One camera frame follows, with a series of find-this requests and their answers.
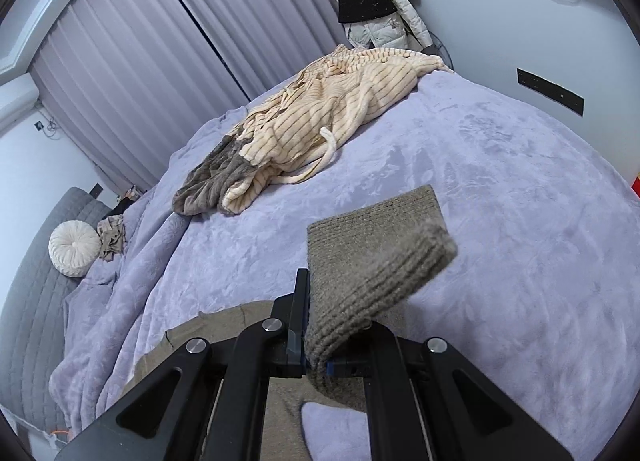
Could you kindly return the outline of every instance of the blanket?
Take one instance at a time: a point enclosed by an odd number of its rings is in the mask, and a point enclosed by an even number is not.
[[[118,399],[168,329],[292,292],[308,225],[430,184],[458,256],[408,299],[396,333],[445,338],[576,461],[593,461],[640,387],[640,199],[611,165],[535,107],[434,71],[313,181],[271,185],[239,217],[174,213],[188,172],[265,98],[172,155],[125,212],[124,255],[95,261],[74,291],[50,381],[74,430]],[[112,284],[97,276],[108,267]],[[312,457],[366,455],[366,417],[323,409],[303,408]]]
[[[362,124],[379,117],[435,69],[439,56],[395,48],[348,50],[342,44],[227,133],[193,169],[174,197],[174,211],[217,207],[239,214],[270,183],[299,183],[320,172]],[[284,176],[311,164],[295,176]]]

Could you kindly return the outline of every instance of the cream striped blanket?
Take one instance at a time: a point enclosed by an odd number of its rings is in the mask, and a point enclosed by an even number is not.
[[[358,127],[407,96],[434,69],[449,70],[440,57],[415,51],[338,46],[223,137],[176,192],[174,211],[194,215],[217,207],[239,214],[270,183],[308,180]]]

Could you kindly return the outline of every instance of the jacket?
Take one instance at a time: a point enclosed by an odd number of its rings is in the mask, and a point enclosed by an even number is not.
[[[344,32],[354,47],[398,48],[421,51],[433,41],[424,22],[408,0],[392,0],[398,9],[372,21],[344,24]]]

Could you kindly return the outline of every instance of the bed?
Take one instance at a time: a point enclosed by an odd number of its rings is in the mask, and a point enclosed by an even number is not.
[[[292,291],[308,224],[431,184],[459,255],[405,305],[404,335],[442,336],[577,461],[598,456],[640,387],[640,200],[606,160],[536,108],[435,71],[311,180],[270,186],[239,216],[173,213],[187,172],[244,115],[172,155],[125,212],[124,257],[68,295],[50,390],[74,433],[165,330]],[[307,404],[303,424],[316,461],[367,459],[363,414]]]

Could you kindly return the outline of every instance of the cable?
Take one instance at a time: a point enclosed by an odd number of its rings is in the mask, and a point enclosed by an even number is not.
[[[451,55],[449,54],[449,50],[447,50],[447,47],[442,43],[442,41],[440,40],[440,37],[438,37],[433,32],[429,32],[429,34],[431,35],[431,39],[436,42],[436,44],[434,44],[434,46],[436,47],[436,50],[438,50],[438,51],[444,50],[444,52],[447,54],[448,62],[445,62],[445,64],[447,64],[447,66],[449,66],[450,70],[455,71],[453,69],[453,60],[451,59]]]
[[[56,132],[58,131],[58,123],[53,119],[53,117],[49,118],[49,117],[47,117],[46,114],[44,114],[42,112],[43,107],[44,107],[44,105],[42,105],[42,102],[38,102],[35,105],[35,108],[39,112],[40,116],[43,117],[45,120],[47,120],[47,126],[42,128],[42,132],[50,140],[59,140],[60,137],[54,138],[54,136],[56,135]]]

